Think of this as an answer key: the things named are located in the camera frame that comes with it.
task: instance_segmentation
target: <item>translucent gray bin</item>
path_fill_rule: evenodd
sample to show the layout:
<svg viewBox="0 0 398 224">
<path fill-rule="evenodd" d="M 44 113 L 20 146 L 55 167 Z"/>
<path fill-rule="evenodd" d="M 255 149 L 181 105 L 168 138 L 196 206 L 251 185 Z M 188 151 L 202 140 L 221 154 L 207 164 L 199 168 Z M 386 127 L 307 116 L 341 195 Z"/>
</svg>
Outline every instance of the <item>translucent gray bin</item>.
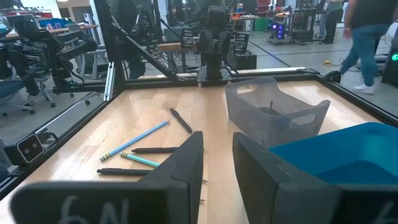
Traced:
<svg viewBox="0 0 398 224">
<path fill-rule="evenodd" d="M 316 136 L 330 105 L 308 105 L 280 91 L 273 78 L 231 83 L 225 93 L 229 119 L 265 147 Z"/>
</svg>

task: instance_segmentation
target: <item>black metal frame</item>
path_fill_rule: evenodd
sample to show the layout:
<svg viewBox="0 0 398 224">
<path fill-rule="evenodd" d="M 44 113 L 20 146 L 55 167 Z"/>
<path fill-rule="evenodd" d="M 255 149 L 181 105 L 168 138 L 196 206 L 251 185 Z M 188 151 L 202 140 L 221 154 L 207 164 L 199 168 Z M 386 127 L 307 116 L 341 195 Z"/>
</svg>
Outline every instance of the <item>black metal frame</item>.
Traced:
<svg viewBox="0 0 398 224">
<path fill-rule="evenodd" d="M 104 3 L 104 0 L 95 0 L 95 3 L 97 6 L 96 8 L 98 9 L 99 23 L 103 30 L 103 36 L 106 44 L 106 50 L 108 53 L 109 61 L 115 62 L 115 67 L 116 67 L 115 81 L 114 81 L 114 95 L 111 101 L 115 99 L 124 90 L 198 85 L 197 78 L 195 76 L 186 77 L 184 80 L 171 80 L 169 78 L 147 78 L 147 79 L 138 79 L 138 80 L 125 80 L 122 63 L 118 55 L 118 46 L 116 43 L 116 37 L 114 35 L 114 29 L 112 28 L 112 25 L 109 24 L 108 22 L 111 21 L 111 18 L 108 18 L 106 16 L 110 15 L 109 11 L 106 12 L 107 6 L 104 7 L 105 5 L 99 7 L 100 5 L 97 5 L 98 2 Z M 335 82 L 324 80 L 318 72 L 312 69 L 297 69 L 294 72 L 292 71 L 258 72 L 258 70 L 253 70 L 252 73 L 240 74 L 239 76 L 234 77 L 230 80 L 203 82 L 201 83 L 201 85 L 202 86 L 224 85 L 227 82 L 238 82 L 242 80 L 248 80 L 264 76 L 275 78 L 278 82 L 294 82 L 294 81 L 306 81 L 306 80 L 317 81 L 321 83 L 323 86 L 330 89 L 331 91 L 347 99 L 350 103 L 356 105 L 365 112 L 369 113 L 371 116 L 380 120 L 381 122 L 398 128 L 398 116 L 395 116 L 389 113 L 388 111 L 368 102 L 364 98 L 355 95 L 348 89 L 340 86 Z M 96 86 L 95 83 L 93 83 L 89 87 L 82 87 L 82 91 L 104 91 L 104 88 L 101 88 L 101 85 Z M 79 132 L 79 130 L 82 127 L 84 127 L 89 121 L 91 121 L 111 101 L 103 102 L 95 110 L 93 110 L 91 113 L 87 114 L 85 117 L 79 120 L 77 124 L 75 124 L 72 128 L 70 128 L 66 133 L 61 135 L 57 142 L 53 143 L 48 149 L 46 149 L 46 152 L 42 157 L 36 159 L 32 165 L 24 169 L 23 172 L 20 174 L 20 176 L 9 177 L 3 183 L 0 183 L 0 200 L 4 198 L 10 191 L 12 191 L 18 184 L 20 184 L 26 177 L 28 177 L 33 171 L 35 171 L 36 168 L 38 168 L 41 164 L 43 164 L 52 154 L 54 154 L 58 149 L 60 149 L 67 141 L 69 141 L 77 132 Z"/>
</svg>

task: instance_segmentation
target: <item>metal bracket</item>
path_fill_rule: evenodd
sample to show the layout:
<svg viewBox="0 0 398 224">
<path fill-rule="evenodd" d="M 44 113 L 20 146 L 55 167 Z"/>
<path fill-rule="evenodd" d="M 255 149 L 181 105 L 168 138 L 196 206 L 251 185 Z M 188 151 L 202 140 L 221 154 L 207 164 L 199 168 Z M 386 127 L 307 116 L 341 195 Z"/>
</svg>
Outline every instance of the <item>metal bracket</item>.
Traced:
<svg viewBox="0 0 398 224">
<path fill-rule="evenodd" d="M 114 72 L 115 72 L 114 62 L 110 62 L 108 65 L 108 73 L 106 74 L 104 101 L 110 101 L 112 99 Z"/>
</svg>

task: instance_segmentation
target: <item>black shirt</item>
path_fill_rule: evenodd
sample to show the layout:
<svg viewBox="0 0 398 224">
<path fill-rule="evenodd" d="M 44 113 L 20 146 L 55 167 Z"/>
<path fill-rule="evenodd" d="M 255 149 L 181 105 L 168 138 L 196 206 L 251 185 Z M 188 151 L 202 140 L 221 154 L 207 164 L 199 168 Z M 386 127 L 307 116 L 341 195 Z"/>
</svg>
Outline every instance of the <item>black shirt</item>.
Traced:
<svg viewBox="0 0 398 224">
<path fill-rule="evenodd" d="M 358 0 L 354 9 L 352 29 L 373 24 L 392 24 L 398 0 Z"/>
</svg>

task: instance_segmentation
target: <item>bin handle cutout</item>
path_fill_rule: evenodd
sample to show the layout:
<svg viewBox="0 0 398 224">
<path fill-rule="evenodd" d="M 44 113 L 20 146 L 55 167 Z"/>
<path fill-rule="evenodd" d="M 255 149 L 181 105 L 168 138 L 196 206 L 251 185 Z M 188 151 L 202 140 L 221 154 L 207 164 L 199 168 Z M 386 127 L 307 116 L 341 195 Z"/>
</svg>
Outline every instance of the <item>bin handle cutout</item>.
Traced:
<svg viewBox="0 0 398 224">
<path fill-rule="evenodd" d="M 236 89 L 236 92 L 238 94 L 243 94 L 243 93 L 250 93 L 255 90 L 257 90 L 257 85 L 243 85 L 243 86 L 239 86 Z"/>
<path fill-rule="evenodd" d="M 297 126 L 311 124 L 316 119 L 317 119 L 317 116 L 315 114 L 308 114 L 305 116 L 300 116 L 298 118 L 293 118 L 292 120 L 290 120 L 289 127 L 296 128 Z"/>
</svg>

